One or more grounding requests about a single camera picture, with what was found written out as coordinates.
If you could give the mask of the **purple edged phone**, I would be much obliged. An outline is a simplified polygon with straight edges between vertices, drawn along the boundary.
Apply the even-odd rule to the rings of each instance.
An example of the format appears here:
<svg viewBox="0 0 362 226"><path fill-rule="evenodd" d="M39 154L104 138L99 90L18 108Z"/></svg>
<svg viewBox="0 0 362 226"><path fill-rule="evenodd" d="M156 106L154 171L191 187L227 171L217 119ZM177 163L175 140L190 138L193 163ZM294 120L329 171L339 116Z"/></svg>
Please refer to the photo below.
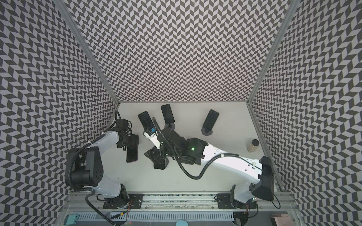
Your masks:
<svg viewBox="0 0 362 226"><path fill-rule="evenodd" d="M138 146L128 146L126 153L126 162L133 163L138 161Z"/></svg>

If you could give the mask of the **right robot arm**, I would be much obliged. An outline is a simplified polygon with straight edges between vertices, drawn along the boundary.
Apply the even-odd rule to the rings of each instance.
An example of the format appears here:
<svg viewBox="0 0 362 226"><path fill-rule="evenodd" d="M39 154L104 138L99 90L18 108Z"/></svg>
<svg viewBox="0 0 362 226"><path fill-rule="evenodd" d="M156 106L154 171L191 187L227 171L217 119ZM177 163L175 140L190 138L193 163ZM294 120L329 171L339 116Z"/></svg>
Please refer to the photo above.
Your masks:
<svg viewBox="0 0 362 226"><path fill-rule="evenodd" d="M274 170L271 158L249 159L220 150L195 137L185 139L169 127L161 129L155 118L152 118L143 134L154 145L145 156L153 162L155 169L165 169L169 159L173 159L187 177L200 180L210 166L218 167L244 179L244 183L232 186L231 203L247 203L254 198L273 202Z"/></svg>

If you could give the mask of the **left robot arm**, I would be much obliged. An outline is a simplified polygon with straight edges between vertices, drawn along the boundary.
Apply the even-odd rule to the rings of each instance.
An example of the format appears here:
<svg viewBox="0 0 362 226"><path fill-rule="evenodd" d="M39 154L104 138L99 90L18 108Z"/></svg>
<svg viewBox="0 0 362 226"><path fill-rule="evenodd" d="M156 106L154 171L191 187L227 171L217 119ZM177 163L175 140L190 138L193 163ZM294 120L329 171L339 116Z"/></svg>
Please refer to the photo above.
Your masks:
<svg viewBox="0 0 362 226"><path fill-rule="evenodd" d="M133 134L132 123L116 113L115 121L103 134L83 147L67 154L65 182L75 191L102 195L104 209L139 209L143 194L128 194L125 185L105 175L101 156L113 145L126 152L126 162L138 160L139 136Z"/></svg>

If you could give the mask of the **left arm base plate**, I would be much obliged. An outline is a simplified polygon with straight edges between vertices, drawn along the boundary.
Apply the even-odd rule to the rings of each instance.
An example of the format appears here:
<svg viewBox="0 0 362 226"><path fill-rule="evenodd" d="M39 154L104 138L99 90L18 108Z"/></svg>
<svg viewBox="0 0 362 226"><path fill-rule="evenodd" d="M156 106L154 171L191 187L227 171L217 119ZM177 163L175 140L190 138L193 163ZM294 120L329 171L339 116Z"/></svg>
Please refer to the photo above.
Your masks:
<svg viewBox="0 0 362 226"><path fill-rule="evenodd" d="M143 202L144 194L135 193L127 194L125 197L118 196L115 198L105 198L103 209L106 210L128 210L140 209Z"/></svg>

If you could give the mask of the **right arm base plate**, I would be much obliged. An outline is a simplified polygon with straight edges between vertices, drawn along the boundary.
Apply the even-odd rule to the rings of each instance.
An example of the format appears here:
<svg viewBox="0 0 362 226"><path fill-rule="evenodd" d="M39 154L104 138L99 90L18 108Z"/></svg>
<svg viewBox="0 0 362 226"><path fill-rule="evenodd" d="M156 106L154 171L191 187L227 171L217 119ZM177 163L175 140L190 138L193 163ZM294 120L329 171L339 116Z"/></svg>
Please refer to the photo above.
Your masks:
<svg viewBox="0 0 362 226"><path fill-rule="evenodd" d="M219 209L257 209L256 202L253 199L248 200L246 203L239 201L231 201L231 194L220 193L214 196Z"/></svg>

